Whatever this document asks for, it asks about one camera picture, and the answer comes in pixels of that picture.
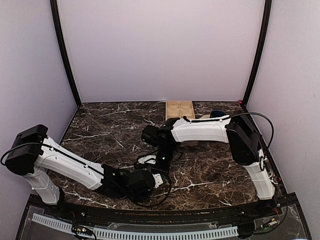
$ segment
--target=white wall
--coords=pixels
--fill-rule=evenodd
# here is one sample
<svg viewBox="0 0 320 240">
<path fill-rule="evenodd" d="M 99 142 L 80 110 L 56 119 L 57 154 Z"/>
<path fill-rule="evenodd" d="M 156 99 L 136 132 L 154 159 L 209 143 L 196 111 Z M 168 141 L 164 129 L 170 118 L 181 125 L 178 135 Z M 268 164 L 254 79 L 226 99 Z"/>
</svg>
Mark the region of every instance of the white wall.
<svg viewBox="0 0 320 240">
<path fill-rule="evenodd" d="M 262 61 L 248 109 L 274 122 L 271 146 L 284 183 L 296 192 L 320 238 L 320 2 L 273 1 Z M 257 119 L 266 139 L 268 123 Z"/>
<path fill-rule="evenodd" d="M 83 102 L 238 101 L 264 0 L 59 0 Z"/>
<path fill-rule="evenodd" d="M 0 0 L 0 155 L 16 135 L 49 127 L 56 141 L 76 111 L 48 0 Z M 15 239 L 31 191 L 0 166 L 0 239 Z"/>
</svg>

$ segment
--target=dark marble tabletop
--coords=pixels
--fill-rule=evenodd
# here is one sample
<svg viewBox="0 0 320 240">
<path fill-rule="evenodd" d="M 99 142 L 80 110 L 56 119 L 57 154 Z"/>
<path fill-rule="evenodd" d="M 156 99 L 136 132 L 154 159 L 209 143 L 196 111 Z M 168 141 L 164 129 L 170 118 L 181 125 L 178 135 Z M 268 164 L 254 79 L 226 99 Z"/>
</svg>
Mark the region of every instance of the dark marble tabletop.
<svg viewBox="0 0 320 240">
<path fill-rule="evenodd" d="M 232 114 L 241 110 L 235 102 L 194 102 L 195 115 L 222 110 Z M 164 102 L 85 103 L 73 119 L 62 146 L 93 162 L 130 170 L 136 158 L 154 150 L 141 141 L 142 129 L 165 122 Z M 232 160 L 230 146 L 222 142 L 199 142 L 179 147 L 184 155 L 170 167 L 172 191 L 154 210 L 197 210 L 235 206 L 258 200 L 247 171 Z M 65 192 L 66 201 L 93 207 L 146 210 L 128 199 L 111 199 L 95 193 L 78 182 L 49 172 L 53 183 Z M 163 198 L 163 184 L 146 205 Z"/>
</svg>

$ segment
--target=small black component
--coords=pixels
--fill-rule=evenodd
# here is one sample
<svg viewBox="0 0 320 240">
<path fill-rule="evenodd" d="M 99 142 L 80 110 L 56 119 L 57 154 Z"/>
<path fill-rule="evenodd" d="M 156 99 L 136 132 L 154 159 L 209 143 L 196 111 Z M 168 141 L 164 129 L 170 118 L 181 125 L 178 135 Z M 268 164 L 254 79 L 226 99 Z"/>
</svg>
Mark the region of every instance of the small black component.
<svg viewBox="0 0 320 240">
<path fill-rule="evenodd" d="M 186 122 L 190 123 L 190 120 L 189 120 L 186 116 L 183 116 L 183 119 L 184 119 Z"/>
<path fill-rule="evenodd" d="M 233 117 L 227 126 L 231 154 L 233 160 L 244 166 L 259 162 L 259 142 L 258 130 L 248 119 L 247 115 Z"/>
<path fill-rule="evenodd" d="M 134 169 L 146 169 L 148 167 L 148 164 L 147 163 L 139 163 L 138 161 L 134 162 L 133 164 L 134 166 Z"/>
<path fill-rule="evenodd" d="M 148 125 L 142 130 L 141 140 L 145 143 L 157 147 L 158 146 L 158 138 L 157 138 L 157 131 L 158 127 Z"/>
<path fill-rule="evenodd" d="M 112 199 L 122 199 L 126 197 L 127 191 L 127 178 L 125 175 L 121 175 L 118 169 L 109 165 L 102 165 L 103 179 L 101 179 L 102 185 L 98 187 L 94 192 L 105 195 Z"/>
<path fill-rule="evenodd" d="M 79 225 L 72 225 L 71 232 L 74 233 L 74 237 L 79 240 L 85 240 L 90 238 L 93 235 L 93 231 L 90 230 L 87 226 L 79 226 Z"/>
<path fill-rule="evenodd" d="M 47 137 L 48 128 L 42 124 L 20 132 L 14 140 L 11 149 L 27 143 L 42 143 Z M 24 176 L 34 171 L 34 163 L 43 154 L 41 145 L 30 144 L 9 153 L 5 166 L 14 174 Z"/>
<path fill-rule="evenodd" d="M 156 181 L 151 172 L 147 170 L 137 170 L 128 174 L 128 188 L 131 198 L 139 203 L 150 198 L 156 185 Z"/>
<path fill-rule="evenodd" d="M 172 136 L 171 130 L 179 119 L 179 117 L 167 119 L 157 131 L 158 151 L 155 158 L 155 165 L 152 166 L 151 170 L 153 174 L 167 175 L 169 173 L 171 160 L 177 144 Z"/>
<path fill-rule="evenodd" d="M 65 193 L 59 187 L 59 200 L 56 205 L 47 205 L 47 209 L 49 210 L 51 215 L 54 215 L 59 218 L 65 218 L 69 215 L 70 209 L 68 208 L 66 201 L 65 201 Z"/>
</svg>

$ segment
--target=black cable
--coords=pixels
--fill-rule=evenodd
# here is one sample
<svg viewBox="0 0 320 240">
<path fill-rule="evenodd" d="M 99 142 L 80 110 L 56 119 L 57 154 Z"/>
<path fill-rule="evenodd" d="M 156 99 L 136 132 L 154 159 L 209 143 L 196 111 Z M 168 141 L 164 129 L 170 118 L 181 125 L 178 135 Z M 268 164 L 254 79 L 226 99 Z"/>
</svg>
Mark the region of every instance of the black cable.
<svg viewBox="0 0 320 240">
<path fill-rule="evenodd" d="M 51 145 L 48 145 L 48 144 L 45 144 L 45 143 L 40 143 L 40 142 L 23 143 L 23 144 L 21 144 L 21 145 L 19 145 L 19 146 L 16 146 L 16 147 L 14 147 L 14 148 L 6 151 L 6 152 L 2 155 L 2 157 L 1 157 L 1 159 L 0 159 L 1 164 L 4 165 L 4 166 L 6 165 L 5 163 L 3 163 L 3 159 L 5 158 L 6 155 L 8 155 L 9 153 L 11 153 L 11 152 L 13 152 L 13 151 L 15 151 L 15 150 L 17 150 L 17 149 L 20 149 L 20 148 L 25 147 L 25 146 L 28 146 L 28 145 L 40 145 L 40 146 L 47 147 L 47 148 L 49 148 L 49 149 L 53 149 L 54 151 L 56 151 L 56 152 L 58 152 L 58 153 L 60 153 L 60 154 L 62 154 L 62 155 L 64 155 L 64 156 L 66 156 L 66 157 L 68 157 L 68 158 L 70 158 L 70 159 L 72 159 L 72 160 L 74 160 L 74 161 L 76 161 L 76 162 L 78 162 L 78 163 L 80 163 L 80 164 L 82 164 L 82 165 L 84 165 L 84 166 L 87 165 L 85 162 L 83 162 L 83 161 L 81 161 L 81 160 L 78 160 L 78 159 L 76 159 L 75 157 L 73 157 L 73 156 L 71 156 L 71 155 L 69 155 L 69 154 L 67 154 L 67 153 L 64 153 L 63 151 L 59 150 L 58 148 L 55 148 L 55 147 L 53 147 L 53 146 L 51 146 Z M 150 152 L 150 153 L 146 153 L 146 154 L 140 156 L 140 158 L 146 157 L 146 156 L 148 156 L 148 155 L 150 155 L 150 154 L 153 154 L 153 153 L 155 153 L 156 151 L 158 151 L 158 150 L 156 149 L 156 150 L 154 150 L 154 151 L 152 151 L 152 152 Z M 91 167 L 91 166 L 88 166 L 88 168 L 91 169 L 91 170 L 93 170 L 93 171 L 95 171 L 96 173 L 100 174 L 100 175 L 103 176 L 104 178 L 107 178 L 107 176 L 105 176 L 103 173 L 101 173 L 100 171 L 96 170 L 95 168 L 93 168 L 93 167 Z M 170 191 L 171 191 L 171 187 L 172 187 L 171 180 L 169 180 L 169 191 L 168 191 L 167 195 L 165 196 L 165 198 L 164 198 L 163 200 L 161 200 L 160 202 L 158 202 L 157 204 L 150 205 L 150 206 L 147 206 L 147 205 L 144 206 L 144 205 L 142 205 L 142 204 L 140 204 L 140 203 L 135 202 L 135 201 L 130 197 L 130 193 L 129 193 L 126 189 L 124 189 L 122 186 L 120 186 L 116 181 L 114 181 L 112 178 L 108 178 L 108 179 L 109 179 L 109 180 L 111 181 L 111 183 L 112 183 L 113 185 L 115 185 L 121 192 L 123 192 L 125 195 L 127 195 L 127 196 L 128 196 L 128 199 L 129 199 L 133 204 L 135 204 L 135 205 L 137 205 L 137 206 L 140 206 L 140 207 L 145 207 L 145 208 L 153 208 L 153 207 L 156 207 L 156 206 L 162 204 L 162 203 L 168 198 L 169 193 L 170 193 Z"/>
<path fill-rule="evenodd" d="M 155 158 L 149 158 L 147 161 L 145 161 L 144 163 L 147 164 L 148 162 L 150 162 L 151 160 L 156 160 Z"/>
<path fill-rule="evenodd" d="M 97 240 L 97 235 L 94 233 L 94 231 L 92 231 L 91 229 L 89 229 L 89 228 L 86 227 L 86 226 L 76 224 L 77 219 L 76 219 L 76 216 L 75 216 L 75 214 L 74 214 L 73 211 L 71 211 L 71 213 L 73 214 L 73 221 L 70 223 L 70 222 L 67 221 L 67 220 L 64 220 L 64 219 L 62 219 L 62 218 L 60 218 L 60 217 L 55 216 L 55 215 L 49 210 L 48 207 L 46 208 L 46 210 L 50 213 L 50 215 L 51 215 L 52 217 L 54 217 L 55 219 L 57 219 L 57 220 L 59 220 L 59 221 L 61 221 L 61 222 L 64 222 L 64 223 L 67 223 L 67 224 L 71 224 L 73 228 L 78 228 L 78 229 L 79 229 L 79 228 L 83 228 L 83 229 L 86 229 L 86 232 L 88 232 L 89 234 L 91 234 L 91 236 L 94 237 L 94 240 Z M 89 238 L 89 237 L 85 237 L 85 236 L 80 236 L 76 231 L 71 231 L 71 232 L 73 233 L 73 234 L 72 234 L 73 236 L 76 236 L 76 239 L 83 240 L 83 239 L 88 239 L 88 238 Z"/>
<path fill-rule="evenodd" d="M 265 232 L 257 232 L 257 231 L 260 231 L 260 230 L 263 230 L 263 229 L 265 229 L 265 228 L 267 228 L 268 226 L 266 226 L 266 227 L 264 227 L 264 228 L 258 228 L 258 229 L 255 229 L 255 230 L 253 230 L 253 231 L 250 231 L 250 232 L 240 232 L 240 231 L 238 231 L 238 233 L 240 234 L 240 235 L 262 235 L 262 234 L 268 234 L 268 233 L 271 233 L 271 232 L 273 232 L 274 230 L 276 230 L 284 221 L 285 221 L 285 219 L 286 219 L 286 216 L 287 216 L 287 213 L 288 213 L 288 208 L 289 208 L 289 201 L 288 201 L 288 194 L 285 194 L 285 198 L 286 198 L 286 206 L 285 206 L 285 214 L 284 214 L 284 217 L 282 218 L 282 220 L 280 221 L 280 219 L 279 219 L 279 223 L 275 226 L 275 227 L 273 227 L 270 231 L 265 231 Z"/>
<path fill-rule="evenodd" d="M 258 113 L 258 112 L 243 112 L 243 113 L 239 113 L 236 115 L 228 116 L 226 118 L 223 118 L 222 120 L 232 119 L 232 118 L 240 117 L 240 116 L 244 116 L 244 115 L 257 115 L 257 116 L 260 116 L 260 117 L 266 119 L 269 122 L 269 124 L 271 126 L 271 137 L 270 137 L 269 143 L 268 143 L 266 150 L 265 150 L 266 153 L 269 153 L 269 148 L 270 148 L 270 145 L 271 145 L 271 143 L 274 139 L 274 135 L 275 135 L 275 127 L 274 127 L 272 121 L 267 116 L 265 116 L 261 113 Z"/>
<path fill-rule="evenodd" d="M 169 187 L 168 187 L 168 192 L 165 194 L 164 198 L 163 198 L 161 201 L 159 201 L 159 202 L 157 202 L 157 203 L 155 203 L 155 204 L 152 204 L 152 205 L 143 205 L 143 204 L 140 204 L 140 203 L 134 202 L 134 201 L 133 201 L 133 203 L 134 203 L 135 205 L 137 205 L 137 206 L 139 206 L 139 207 L 143 207 L 143 208 L 154 208 L 154 207 L 157 207 L 157 206 L 159 206 L 160 204 L 162 204 L 165 200 L 167 200 L 167 198 L 169 197 L 169 195 L 170 195 L 170 193 L 171 193 L 172 181 L 171 181 L 169 175 L 167 174 L 167 172 L 165 172 L 165 173 L 166 173 L 165 176 L 167 177 L 167 181 L 168 181 L 168 183 L 169 183 Z"/>
<path fill-rule="evenodd" d="M 146 156 L 149 156 L 149 155 L 151 155 L 151 154 L 154 154 L 154 153 L 156 153 L 156 152 L 158 152 L 158 149 L 156 149 L 156 150 L 154 150 L 154 151 L 152 151 L 152 152 L 148 152 L 148 153 L 145 153 L 145 154 L 143 154 L 143 155 L 138 156 L 138 157 L 136 158 L 136 163 L 137 163 L 137 164 L 140 164 L 140 163 L 138 162 L 139 159 L 144 158 L 144 157 L 146 157 Z"/>
<path fill-rule="evenodd" d="M 52 148 L 52 146 L 50 146 L 50 145 L 48 145 L 48 144 L 45 144 L 45 143 L 40 143 L 40 142 L 28 142 L 28 143 L 23 143 L 23 144 L 21 144 L 21 145 L 19 145 L 19 146 L 16 146 L 16 147 L 14 147 L 14 148 L 11 148 L 10 150 L 8 150 L 8 151 L 5 152 L 5 153 L 2 155 L 1 159 L 0 159 L 1 165 L 3 165 L 3 166 L 6 165 L 5 163 L 3 163 L 3 160 L 4 160 L 5 156 L 7 156 L 9 153 L 11 153 L 11 152 L 13 152 L 13 151 L 15 151 L 15 150 L 17 150 L 17 149 L 20 149 L 20 148 L 22 148 L 22 147 L 28 146 L 28 145 L 40 145 L 40 146 L 45 146 L 45 147 L 47 147 L 47 148 Z"/>
<path fill-rule="evenodd" d="M 257 116 L 260 116 L 260 117 L 266 119 L 269 122 L 269 124 L 271 126 L 271 137 L 270 137 L 269 143 L 268 143 L 268 145 L 267 145 L 267 147 L 265 149 L 265 152 L 266 152 L 266 154 L 267 153 L 270 154 L 269 148 L 270 148 L 270 145 L 271 145 L 271 143 L 272 143 L 272 141 L 274 139 L 275 128 L 274 128 L 274 125 L 273 125 L 272 121 L 267 116 L 265 116 L 265 115 L 263 115 L 261 113 L 258 113 L 258 112 L 243 112 L 243 113 L 239 113 L 239 114 L 236 114 L 236 115 L 228 116 L 228 117 L 225 117 L 225 118 L 218 118 L 218 119 L 213 119 L 213 120 L 212 119 L 192 120 L 191 123 L 218 122 L 220 120 L 223 121 L 223 120 L 232 119 L 232 118 L 240 117 L 240 116 L 244 116 L 244 115 L 257 115 Z"/>
<path fill-rule="evenodd" d="M 261 172 L 263 172 L 266 169 L 266 163 L 263 159 L 264 159 L 263 156 L 261 156 L 259 159 L 259 168 L 260 168 Z"/>
</svg>

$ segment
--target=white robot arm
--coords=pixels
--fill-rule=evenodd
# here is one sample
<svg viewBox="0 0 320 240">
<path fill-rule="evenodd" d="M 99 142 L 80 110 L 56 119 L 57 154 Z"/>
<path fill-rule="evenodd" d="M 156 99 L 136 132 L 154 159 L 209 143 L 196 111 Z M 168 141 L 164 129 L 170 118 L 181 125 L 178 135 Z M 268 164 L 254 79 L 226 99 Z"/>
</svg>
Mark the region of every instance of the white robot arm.
<svg viewBox="0 0 320 240">
<path fill-rule="evenodd" d="M 66 150 L 47 136 L 47 130 L 37 125 L 19 133 L 3 165 L 23 176 L 48 205 L 58 204 L 62 191 L 52 183 L 44 168 L 110 198 L 127 197 L 134 203 L 142 202 L 150 197 L 154 188 L 163 184 L 176 145 L 186 141 L 229 143 L 233 159 L 247 170 L 258 198 L 270 200 L 275 194 L 272 179 L 267 170 L 260 167 L 261 159 L 266 158 L 258 135 L 245 118 L 233 119 L 228 115 L 205 120 L 171 118 L 160 128 L 148 125 L 141 139 L 158 147 L 157 154 L 138 159 L 135 171 L 129 173 L 88 161 Z"/>
</svg>

